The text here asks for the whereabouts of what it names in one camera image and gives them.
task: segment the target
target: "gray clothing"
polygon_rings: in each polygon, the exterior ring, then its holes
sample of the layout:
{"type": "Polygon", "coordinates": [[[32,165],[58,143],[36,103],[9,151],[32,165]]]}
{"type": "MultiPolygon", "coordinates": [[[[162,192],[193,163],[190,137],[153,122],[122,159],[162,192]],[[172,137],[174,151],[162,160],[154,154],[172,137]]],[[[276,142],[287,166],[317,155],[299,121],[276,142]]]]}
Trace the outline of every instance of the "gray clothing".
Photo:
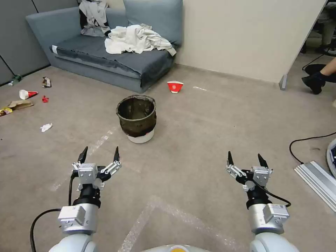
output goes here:
{"type": "Polygon", "coordinates": [[[107,25],[107,3],[105,0],[82,0],[79,9],[87,18],[87,24],[81,34],[94,37],[105,37],[105,33],[111,29],[107,25]]]}

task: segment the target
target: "red paper cup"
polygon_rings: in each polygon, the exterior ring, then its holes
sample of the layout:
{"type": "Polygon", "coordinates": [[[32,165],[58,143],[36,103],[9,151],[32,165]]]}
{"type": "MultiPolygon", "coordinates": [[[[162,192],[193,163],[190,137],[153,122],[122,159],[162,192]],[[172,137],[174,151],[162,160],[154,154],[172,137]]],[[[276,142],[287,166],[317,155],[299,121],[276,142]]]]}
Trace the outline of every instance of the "red paper cup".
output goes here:
{"type": "Polygon", "coordinates": [[[19,96],[22,100],[26,100],[30,97],[33,97],[33,96],[37,95],[37,94],[38,94],[38,92],[36,92],[36,91],[27,91],[27,90],[24,90],[24,89],[21,89],[19,91],[19,96]]]}
{"type": "Polygon", "coordinates": [[[178,82],[178,81],[170,81],[170,82],[167,82],[167,84],[168,84],[169,90],[172,93],[178,93],[183,86],[183,83],[178,82]]]}

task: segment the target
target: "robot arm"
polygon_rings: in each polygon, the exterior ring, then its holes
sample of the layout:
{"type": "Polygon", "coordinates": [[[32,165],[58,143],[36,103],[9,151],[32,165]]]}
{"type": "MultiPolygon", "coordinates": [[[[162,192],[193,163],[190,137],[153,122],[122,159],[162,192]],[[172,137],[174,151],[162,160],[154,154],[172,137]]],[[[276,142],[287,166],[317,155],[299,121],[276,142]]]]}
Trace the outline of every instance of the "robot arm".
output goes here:
{"type": "Polygon", "coordinates": [[[260,154],[258,159],[260,166],[253,166],[251,170],[241,170],[234,165],[229,152],[226,166],[227,172],[243,185],[243,190],[247,193],[246,207],[249,212],[250,226],[252,232],[256,234],[250,244],[250,251],[299,252],[293,244],[280,236],[284,232],[282,224],[288,220],[289,213],[285,205],[272,204],[268,199],[266,185],[273,169],[269,169],[266,160],[260,154]]]}
{"type": "Polygon", "coordinates": [[[79,155],[76,163],[72,163],[71,179],[79,178],[80,184],[77,191],[80,191],[80,196],[73,204],[69,197],[70,205],[63,206],[58,216],[62,232],[68,236],[52,247],[49,252],[97,251],[96,244],[92,241],[92,234],[97,231],[98,209],[101,205],[100,191],[104,188],[105,181],[121,168],[121,162],[117,147],[113,162],[106,167],[97,166],[95,163],[84,163],[87,149],[86,147],[79,155]]]}

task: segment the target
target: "gray wall panel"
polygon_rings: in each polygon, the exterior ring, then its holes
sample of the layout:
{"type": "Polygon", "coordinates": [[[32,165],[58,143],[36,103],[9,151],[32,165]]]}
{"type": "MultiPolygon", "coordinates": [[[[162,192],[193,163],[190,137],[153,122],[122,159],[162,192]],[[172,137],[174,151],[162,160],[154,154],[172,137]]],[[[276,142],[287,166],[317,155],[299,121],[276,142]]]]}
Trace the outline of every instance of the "gray wall panel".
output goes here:
{"type": "Polygon", "coordinates": [[[1,1],[0,55],[15,74],[26,74],[49,64],[25,17],[36,13],[29,0],[1,1]]]}
{"type": "Polygon", "coordinates": [[[12,72],[8,69],[6,64],[0,58],[0,84],[11,80],[13,77],[12,72]]]}
{"type": "Polygon", "coordinates": [[[33,0],[39,12],[54,11],[78,6],[76,0],[33,0]]]}

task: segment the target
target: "cushion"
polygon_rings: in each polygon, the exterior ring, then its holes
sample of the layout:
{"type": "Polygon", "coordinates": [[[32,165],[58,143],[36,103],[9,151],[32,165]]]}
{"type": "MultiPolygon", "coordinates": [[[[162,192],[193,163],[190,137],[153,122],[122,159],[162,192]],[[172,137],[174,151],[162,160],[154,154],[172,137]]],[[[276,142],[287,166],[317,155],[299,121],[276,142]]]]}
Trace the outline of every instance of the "cushion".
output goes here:
{"type": "Polygon", "coordinates": [[[182,44],[182,0],[124,0],[130,25],[152,26],[170,43],[182,44]]]}
{"type": "Polygon", "coordinates": [[[54,46],[57,46],[57,54],[61,56],[70,59],[81,59],[104,67],[116,68],[113,72],[118,74],[121,73],[118,69],[127,71],[127,76],[140,78],[142,85],[155,82],[168,72],[174,62],[174,57],[166,50],[159,51],[154,49],[141,54],[130,52],[109,54],[105,50],[104,41],[104,37],[91,37],[80,34],[54,46]]]}

